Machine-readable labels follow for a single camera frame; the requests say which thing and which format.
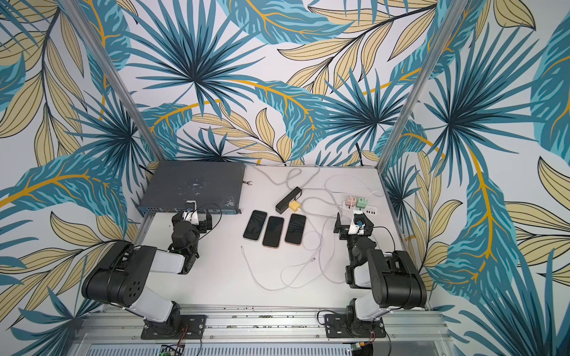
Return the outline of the black phone grey case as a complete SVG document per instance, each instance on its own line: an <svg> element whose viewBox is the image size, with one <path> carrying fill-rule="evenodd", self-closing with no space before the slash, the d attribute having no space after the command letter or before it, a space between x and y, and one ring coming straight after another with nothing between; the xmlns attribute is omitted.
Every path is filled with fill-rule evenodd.
<svg viewBox="0 0 570 356"><path fill-rule="evenodd" d="M243 237L247 240L258 241L261 236L265 221L267 219L267 212L254 210L246 225Z"/></svg>

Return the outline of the black phone pink case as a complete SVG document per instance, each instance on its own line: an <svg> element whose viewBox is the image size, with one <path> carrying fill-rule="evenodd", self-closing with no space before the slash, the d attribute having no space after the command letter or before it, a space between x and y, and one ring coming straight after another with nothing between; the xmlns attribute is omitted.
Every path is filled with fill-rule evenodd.
<svg viewBox="0 0 570 356"><path fill-rule="evenodd" d="M262 246L277 249L281 241L283 226L284 218L270 217L267 222Z"/></svg>

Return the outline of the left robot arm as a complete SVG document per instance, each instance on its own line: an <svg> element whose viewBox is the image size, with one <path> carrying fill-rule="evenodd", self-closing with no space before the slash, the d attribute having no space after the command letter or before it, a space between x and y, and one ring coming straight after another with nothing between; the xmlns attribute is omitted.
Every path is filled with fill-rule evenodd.
<svg viewBox="0 0 570 356"><path fill-rule="evenodd" d="M166 250L133 243L115 243L86 277L84 298L118 306L144 319L158 334L183 327L180 306L146 285L151 273L188 274L199 259L199 241L212 231L212 215L196 210L172 218L172 243Z"/></svg>

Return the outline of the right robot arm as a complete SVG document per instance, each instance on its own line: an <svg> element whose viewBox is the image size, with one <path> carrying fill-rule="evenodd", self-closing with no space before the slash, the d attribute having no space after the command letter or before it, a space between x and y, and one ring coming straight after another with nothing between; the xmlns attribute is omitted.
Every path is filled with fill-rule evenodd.
<svg viewBox="0 0 570 356"><path fill-rule="evenodd" d="M349 264L345 282L351 289L368 293L350 301L343 314L344 326L352 335L362 335L396 310L425 307L427 289L406 251L383 252L372 239L373 222L364 212L354 211L349 224L337 216L333 232L347 243Z"/></svg>

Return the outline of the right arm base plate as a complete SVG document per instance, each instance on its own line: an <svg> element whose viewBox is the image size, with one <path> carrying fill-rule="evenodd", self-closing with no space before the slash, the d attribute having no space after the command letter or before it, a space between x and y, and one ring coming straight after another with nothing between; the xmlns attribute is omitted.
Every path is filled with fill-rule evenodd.
<svg viewBox="0 0 570 356"><path fill-rule="evenodd" d="M381 320L371 322L356 319L352 315L329 313L322 317L322 323L329 339L379 339L386 337Z"/></svg>

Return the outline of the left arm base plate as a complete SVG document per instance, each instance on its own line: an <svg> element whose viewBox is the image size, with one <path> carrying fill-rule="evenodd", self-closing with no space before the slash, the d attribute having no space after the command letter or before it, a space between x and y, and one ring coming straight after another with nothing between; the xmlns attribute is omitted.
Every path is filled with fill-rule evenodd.
<svg viewBox="0 0 570 356"><path fill-rule="evenodd" d="M145 320L141 339L144 341L162 341L180 339L185 334L185 340L202 338L207 316L204 314L181 315L163 323Z"/></svg>

